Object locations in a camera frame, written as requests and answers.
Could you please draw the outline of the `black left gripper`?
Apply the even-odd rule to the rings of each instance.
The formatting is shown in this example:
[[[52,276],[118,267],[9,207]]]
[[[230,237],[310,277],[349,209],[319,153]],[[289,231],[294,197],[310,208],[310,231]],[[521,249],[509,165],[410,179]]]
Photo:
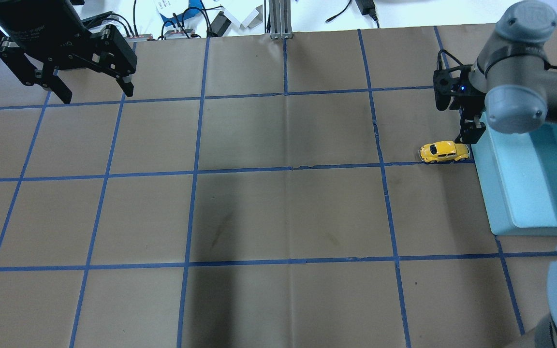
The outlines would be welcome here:
[[[90,69],[115,78],[126,97],[133,96],[137,55],[116,26],[91,32],[40,25],[11,32],[0,42],[0,59],[22,84],[39,85],[70,104],[72,91],[55,70]]]

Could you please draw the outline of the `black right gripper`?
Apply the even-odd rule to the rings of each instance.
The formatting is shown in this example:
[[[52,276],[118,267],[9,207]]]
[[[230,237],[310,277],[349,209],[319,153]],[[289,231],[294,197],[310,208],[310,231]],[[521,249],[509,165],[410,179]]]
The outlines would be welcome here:
[[[475,145],[486,132],[486,124],[481,121],[485,93],[470,81],[472,65],[461,64],[448,68],[438,64],[433,73],[435,102],[438,110],[461,111],[460,132],[456,144]]]

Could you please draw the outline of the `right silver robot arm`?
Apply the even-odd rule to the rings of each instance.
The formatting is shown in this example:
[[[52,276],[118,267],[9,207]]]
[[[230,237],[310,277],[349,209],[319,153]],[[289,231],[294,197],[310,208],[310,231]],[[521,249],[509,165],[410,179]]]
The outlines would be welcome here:
[[[473,64],[433,73],[436,108],[460,112],[455,141],[477,151],[477,169],[492,232],[557,235],[557,66],[544,44],[557,14],[539,0],[510,6]],[[557,259],[546,282],[549,312],[511,344],[557,348]]]

